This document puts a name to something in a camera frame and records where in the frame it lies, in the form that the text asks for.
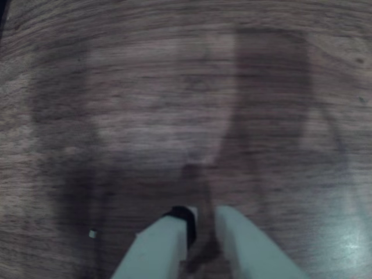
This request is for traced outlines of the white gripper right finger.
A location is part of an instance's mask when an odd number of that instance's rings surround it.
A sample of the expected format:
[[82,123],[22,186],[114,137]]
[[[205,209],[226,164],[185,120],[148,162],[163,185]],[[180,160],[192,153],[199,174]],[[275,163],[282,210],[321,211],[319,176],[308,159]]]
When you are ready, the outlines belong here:
[[266,233],[233,207],[218,206],[215,225],[233,278],[308,278]]

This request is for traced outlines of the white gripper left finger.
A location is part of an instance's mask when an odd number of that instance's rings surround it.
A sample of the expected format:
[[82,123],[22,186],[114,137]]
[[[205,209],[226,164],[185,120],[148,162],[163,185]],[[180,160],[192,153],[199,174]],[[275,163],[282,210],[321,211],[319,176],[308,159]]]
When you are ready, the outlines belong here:
[[177,278],[197,238],[198,210],[174,206],[137,234],[112,278]]

